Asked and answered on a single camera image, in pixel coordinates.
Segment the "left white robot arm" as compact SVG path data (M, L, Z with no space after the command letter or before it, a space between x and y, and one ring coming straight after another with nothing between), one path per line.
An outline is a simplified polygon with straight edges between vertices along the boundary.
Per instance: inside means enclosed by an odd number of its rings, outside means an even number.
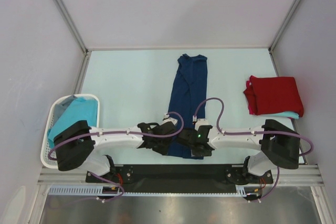
M78 121L54 138L52 153L61 172L82 169L93 172L103 181L115 178L110 151L115 148L146 148L166 155L176 135L177 120L168 118L158 123L139 123L119 130L105 130Z

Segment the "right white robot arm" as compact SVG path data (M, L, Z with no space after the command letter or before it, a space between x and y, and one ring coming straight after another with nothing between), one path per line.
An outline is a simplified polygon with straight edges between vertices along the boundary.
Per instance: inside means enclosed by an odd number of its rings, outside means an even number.
M242 167L228 165L225 169L226 179L235 185L259 183L274 168L299 167L300 137L276 120L266 120L264 125L245 131L225 131L199 119L193 129L183 129L176 141L189 147L195 157L209 157L221 148L256 150L257 154L245 158Z

